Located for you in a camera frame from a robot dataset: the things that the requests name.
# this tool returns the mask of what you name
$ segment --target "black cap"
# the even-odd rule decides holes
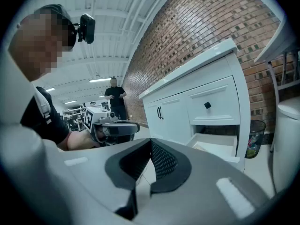
[[[73,48],[76,42],[76,29],[71,21],[71,17],[61,4],[49,4],[37,9],[34,14],[40,14],[43,10],[50,10],[51,14],[56,14],[58,21],[62,22],[68,30],[67,46]]]

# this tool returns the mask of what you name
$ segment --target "fluorescent light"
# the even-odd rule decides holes
[[[68,103],[74,103],[74,102],[77,102],[77,101],[67,102],[67,103],[65,103],[65,104],[68,104]]]
[[[50,91],[53,91],[53,90],[55,90],[55,88],[47,89],[46,92],[50,92]]]
[[[90,80],[90,83],[109,81],[109,80],[110,80],[110,78],[95,79],[95,80]]]

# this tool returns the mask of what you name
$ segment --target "cabinet door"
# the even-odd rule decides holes
[[[190,124],[240,124],[240,106],[233,77],[184,92]]]
[[[159,102],[149,103],[145,106],[147,123],[151,137],[166,139],[164,137],[163,120],[158,116]]]
[[[160,112],[164,123],[165,139],[185,145],[192,137],[192,132],[183,98],[181,93],[160,100]]]

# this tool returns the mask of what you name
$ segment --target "black shirt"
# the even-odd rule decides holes
[[[23,114],[21,124],[23,126],[32,128],[43,139],[48,139],[55,142],[56,144],[59,144],[67,137],[70,130],[64,125],[63,121],[60,119],[59,114],[55,110],[52,104],[51,95],[41,87],[37,87],[37,90],[41,94],[43,94],[43,96],[47,99],[50,105],[51,122],[49,124],[46,124],[45,118],[43,118],[35,101],[35,98],[33,97],[32,100],[29,102],[25,113]]]
[[[124,105],[124,99],[119,98],[121,94],[123,94],[125,91],[122,87],[110,87],[106,89],[105,96],[113,95],[114,99],[110,99],[111,107],[117,107],[117,106],[125,106]]]

